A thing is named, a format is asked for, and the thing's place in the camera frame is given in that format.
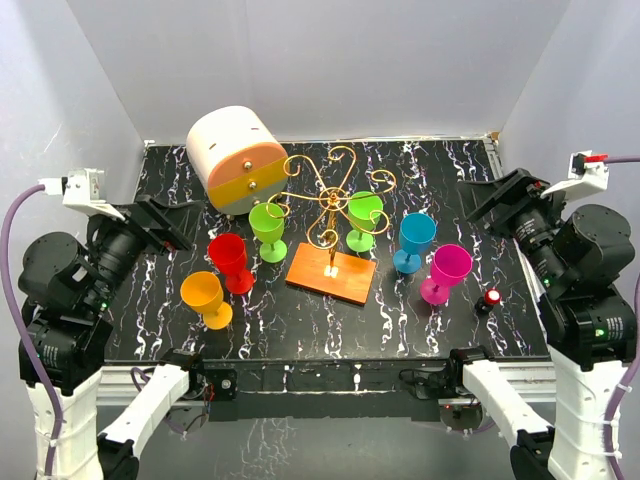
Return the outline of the magenta wine glass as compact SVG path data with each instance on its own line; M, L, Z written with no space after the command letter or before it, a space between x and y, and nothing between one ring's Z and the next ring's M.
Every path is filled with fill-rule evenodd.
M430 276L420 286L422 299L431 305L445 304L451 289L466 279L473 265L471 254L462 246L446 244L433 256Z

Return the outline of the red wine glass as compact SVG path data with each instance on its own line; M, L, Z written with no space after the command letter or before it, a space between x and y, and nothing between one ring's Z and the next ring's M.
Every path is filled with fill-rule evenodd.
M254 277L247 269L246 246L239 235L224 233L216 236L208 245L208 255L225 277L225 286L231 294L242 295L252 289Z

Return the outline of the blue wine glass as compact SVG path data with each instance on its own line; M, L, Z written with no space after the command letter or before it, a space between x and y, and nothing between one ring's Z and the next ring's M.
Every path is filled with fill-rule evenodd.
M400 224L400 249L393 256L395 269L402 274L416 273L436 232L437 225L432 217L420 212L406 215Z

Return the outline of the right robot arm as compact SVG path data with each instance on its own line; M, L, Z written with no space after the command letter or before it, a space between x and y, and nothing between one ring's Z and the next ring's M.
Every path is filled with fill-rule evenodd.
M639 367L639 307L616 288L635 256L629 222L516 169L457 187L465 218L514 240L542 286L537 308L555 371L553 422L540 417L483 347L450 353L445 378L473 395L509 448L518 479L618 479L619 406Z

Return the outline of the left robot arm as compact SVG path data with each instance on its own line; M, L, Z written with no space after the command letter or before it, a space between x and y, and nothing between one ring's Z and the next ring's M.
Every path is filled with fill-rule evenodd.
M19 289L19 370L31 402L39 479L134 479L146 443L182 397L206 387L201 357L167 351L121 416L96 427L112 326L105 315L138 258L192 249L201 202L164 205L141 196L87 223L87 242L51 232L26 250Z

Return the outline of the orange wine glass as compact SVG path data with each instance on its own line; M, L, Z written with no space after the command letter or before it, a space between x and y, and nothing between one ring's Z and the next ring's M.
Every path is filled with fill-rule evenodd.
M231 323L233 310L224 301L221 282L214 273L198 271L190 274L182 282L180 295L189 308L202 316L207 328L221 330Z

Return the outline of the light green wine glass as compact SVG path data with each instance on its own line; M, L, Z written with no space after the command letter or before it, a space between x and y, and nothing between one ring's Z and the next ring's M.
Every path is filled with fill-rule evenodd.
M287 245L282 240L284 212L275 203L259 203L249 213L249 223L255 237L261 242L259 255L268 263L278 263L287 255Z

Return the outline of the round mini drawer cabinet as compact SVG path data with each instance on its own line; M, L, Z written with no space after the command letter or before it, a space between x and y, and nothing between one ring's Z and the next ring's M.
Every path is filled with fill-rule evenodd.
M247 107L227 106L201 117L188 132L186 150L211 205L222 214L247 214L286 187L288 154Z

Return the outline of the red push button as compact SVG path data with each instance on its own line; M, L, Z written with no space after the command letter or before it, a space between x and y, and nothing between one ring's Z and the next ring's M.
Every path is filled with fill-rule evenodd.
M478 298L475 304L475 310L479 315L488 315L493 311L495 306L500 303L500 292L495 288L491 288L485 291L484 294Z

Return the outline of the black table front bracket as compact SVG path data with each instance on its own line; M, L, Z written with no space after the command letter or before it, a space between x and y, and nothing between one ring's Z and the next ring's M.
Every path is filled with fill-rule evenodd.
M486 416L448 359L213 360L196 358L186 401L212 421L408 418L475 429Z

